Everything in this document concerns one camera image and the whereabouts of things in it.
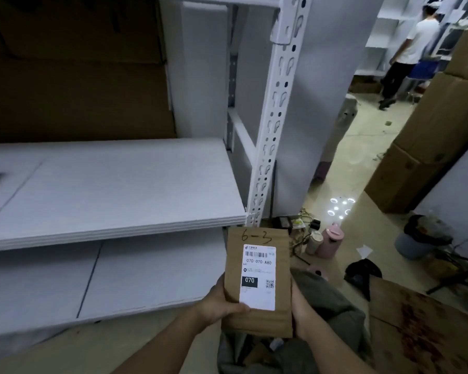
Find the pink lid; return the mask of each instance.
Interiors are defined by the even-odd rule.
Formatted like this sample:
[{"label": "pink lid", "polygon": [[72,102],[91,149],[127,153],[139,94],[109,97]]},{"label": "pink lid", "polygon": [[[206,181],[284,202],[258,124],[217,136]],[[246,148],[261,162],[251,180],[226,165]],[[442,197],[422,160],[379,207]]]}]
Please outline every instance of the pink lid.
[{"label": "pink lid", "polygon": [[340,226],[337,223],[333,223],[331,226],[326,228],[326,232],[329,238],[333,240],[341,240],[345,236]]}]

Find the shelf post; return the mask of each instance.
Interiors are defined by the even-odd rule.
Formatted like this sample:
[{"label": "shelf post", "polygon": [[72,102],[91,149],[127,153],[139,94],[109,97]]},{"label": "shelf post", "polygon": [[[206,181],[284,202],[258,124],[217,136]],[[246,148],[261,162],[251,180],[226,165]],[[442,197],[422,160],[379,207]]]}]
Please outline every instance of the shelf post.
[{"label": "shelf post", "polygon": [[280,12],[270,35],[274,44],[251,169],[247,226],[259,226],[262,219],[311,4],[312,0],[279,2]]}]

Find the white t-shirt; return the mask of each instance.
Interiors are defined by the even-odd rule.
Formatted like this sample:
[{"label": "white t-shirt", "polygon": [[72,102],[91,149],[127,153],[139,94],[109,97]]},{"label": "white t-shirt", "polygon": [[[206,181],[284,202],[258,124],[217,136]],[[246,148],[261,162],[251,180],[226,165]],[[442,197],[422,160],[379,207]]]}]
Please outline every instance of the white t-shirt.
[{"label": "white t-shirt", "polygon": [[423,50],[430,43],[433,36],[439,30],[439,22],[434,19],[424,19],[418,22],[409,32],[407,39],[413,41],[408,48],[397,58],[399,63],[416,64],[421,59]]}]

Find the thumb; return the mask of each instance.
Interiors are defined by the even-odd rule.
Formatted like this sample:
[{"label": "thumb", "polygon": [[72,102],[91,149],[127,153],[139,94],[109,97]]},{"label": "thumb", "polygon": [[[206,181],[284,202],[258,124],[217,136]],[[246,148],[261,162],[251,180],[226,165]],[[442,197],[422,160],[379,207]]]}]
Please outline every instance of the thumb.
[{"label": "thumb", "polygon": [[249,312],[250,308],[245,303],[227,303],[225,307],[225,314],[239,314],[244,312]]}]

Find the person's left hand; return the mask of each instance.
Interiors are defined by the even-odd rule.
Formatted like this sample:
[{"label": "person's left hand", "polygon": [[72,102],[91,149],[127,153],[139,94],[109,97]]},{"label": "person's left hand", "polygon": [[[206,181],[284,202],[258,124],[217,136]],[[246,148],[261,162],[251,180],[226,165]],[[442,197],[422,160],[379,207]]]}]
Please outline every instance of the person's left hand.
[{"label": "person's left hand", "polygon": [[217,283],[210,289],[210,292],[194,305],[200,321],[207,327],[216,323],[221,318],[241,312],[248,312],[250,308],[244,303],[231,303],[225,300],[224,275],[218,278]]}]

